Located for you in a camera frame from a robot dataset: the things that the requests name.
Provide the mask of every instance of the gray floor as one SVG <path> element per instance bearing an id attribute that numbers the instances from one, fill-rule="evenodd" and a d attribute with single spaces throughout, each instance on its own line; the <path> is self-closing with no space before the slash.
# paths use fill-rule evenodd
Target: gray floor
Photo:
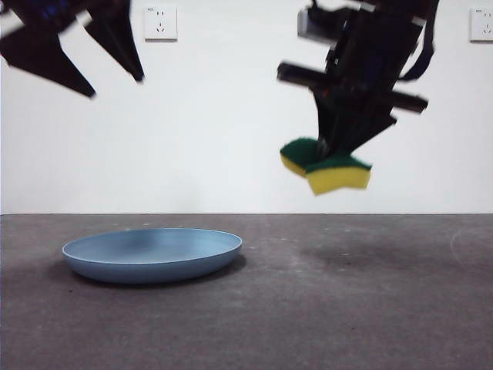
<path id="1" fill-rule="evenodd" d="M 181 284 L 99 284 L 60 248 L 111 230 L 244 239 Z M 493 216 L 2 217 L 2 369 L 492 369 Z"/>

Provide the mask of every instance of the electrical outlet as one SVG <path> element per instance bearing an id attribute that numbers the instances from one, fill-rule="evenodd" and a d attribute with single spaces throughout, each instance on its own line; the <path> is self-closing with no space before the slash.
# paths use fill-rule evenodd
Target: electrical outlet
<path id="1" fill-rule="evenodd" d="M 148 6 L 144 15 L 146 41 L 178 39 L 176 6 Z"/>
<path id="2" fill-rule="evenodd" d="M 493 8 L 471 9 L 471 42 L 493 42 Z"/>

